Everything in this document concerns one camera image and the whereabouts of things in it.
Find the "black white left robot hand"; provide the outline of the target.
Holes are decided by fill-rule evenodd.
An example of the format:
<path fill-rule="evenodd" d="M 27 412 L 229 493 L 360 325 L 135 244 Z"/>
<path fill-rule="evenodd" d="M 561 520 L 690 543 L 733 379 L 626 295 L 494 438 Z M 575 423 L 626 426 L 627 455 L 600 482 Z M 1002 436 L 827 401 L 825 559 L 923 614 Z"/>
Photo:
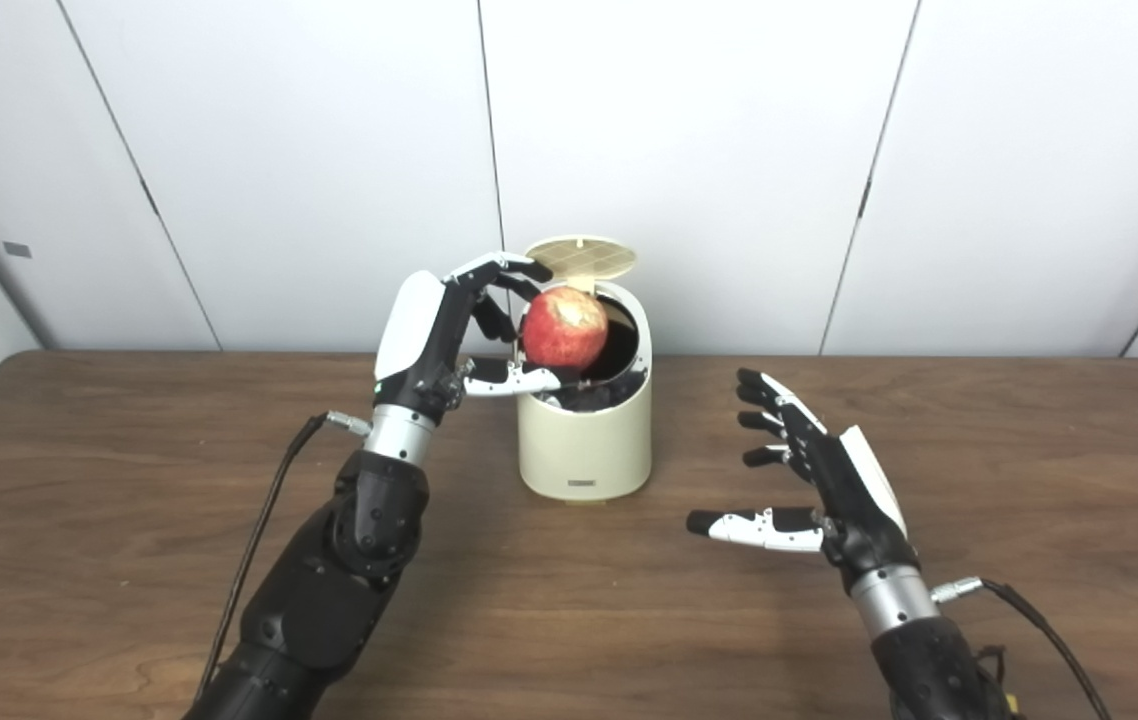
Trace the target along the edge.
<path fill-rule="evenodd" d="M 549 266 L 516 253 L 487 253 L 447 275 L 415 272 L 391 304 L 374 363 L 374 406 L 404 407 L 440 424 L 463 396 L 457 356 L 470 323 L 486 340 L 514 345 L 513 320 L 488 288 L 531 301 L 554 278 Z"/>

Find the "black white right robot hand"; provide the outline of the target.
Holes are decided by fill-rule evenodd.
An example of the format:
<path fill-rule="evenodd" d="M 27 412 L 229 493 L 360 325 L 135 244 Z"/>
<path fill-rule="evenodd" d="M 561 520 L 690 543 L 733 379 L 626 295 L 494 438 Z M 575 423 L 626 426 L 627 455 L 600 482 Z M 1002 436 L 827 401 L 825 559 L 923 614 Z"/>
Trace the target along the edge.
<path fill-rule="evenodd" d="M 893 568 L 918 570 L 902 511 L 858 427 L 833 435 L 813 409 L 775 378 L 739 369 L 739 400 L 751 409 L 739 424 L 764 430 L 775 441 L 743 452 L 748 467 L 787 467 L 819 496 L 817 507 L 693 510 L 688 533 L 762 551 L 820 553 L 838 569 L 846 591 L 863 577 Z"/>

